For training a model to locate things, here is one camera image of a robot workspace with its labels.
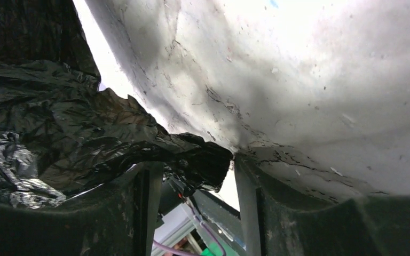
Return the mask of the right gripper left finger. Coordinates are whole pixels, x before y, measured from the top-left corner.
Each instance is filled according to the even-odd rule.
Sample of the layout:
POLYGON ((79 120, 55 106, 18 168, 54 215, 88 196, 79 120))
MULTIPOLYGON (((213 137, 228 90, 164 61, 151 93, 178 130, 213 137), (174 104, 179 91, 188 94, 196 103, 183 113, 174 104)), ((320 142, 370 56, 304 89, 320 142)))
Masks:
POLYGON ((140 163, 58 207, 0 204, 0 255, 150 255, 162 178, 162 163, 140 163))

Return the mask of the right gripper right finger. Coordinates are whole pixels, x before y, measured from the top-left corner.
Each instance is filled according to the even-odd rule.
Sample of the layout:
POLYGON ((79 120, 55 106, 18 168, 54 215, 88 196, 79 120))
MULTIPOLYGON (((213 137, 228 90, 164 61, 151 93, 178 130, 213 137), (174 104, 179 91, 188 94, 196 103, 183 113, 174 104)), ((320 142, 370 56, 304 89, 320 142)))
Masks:
POLYGON ((330 204, 240 154, 234 175, 248 255, 410 255, 410 196, 330 204))

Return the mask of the black plastic trash bag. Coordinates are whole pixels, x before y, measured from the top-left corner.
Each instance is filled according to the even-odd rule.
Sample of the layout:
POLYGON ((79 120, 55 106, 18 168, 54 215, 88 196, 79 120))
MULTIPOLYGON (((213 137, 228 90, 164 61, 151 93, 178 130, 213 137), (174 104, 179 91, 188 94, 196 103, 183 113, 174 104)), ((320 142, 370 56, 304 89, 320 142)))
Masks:
POLYGON ((220 190, 232 153, 170 134, 101 77, 72 1, 0 1, 0 202, 38 209, 161 162, 185 191, 220 190))

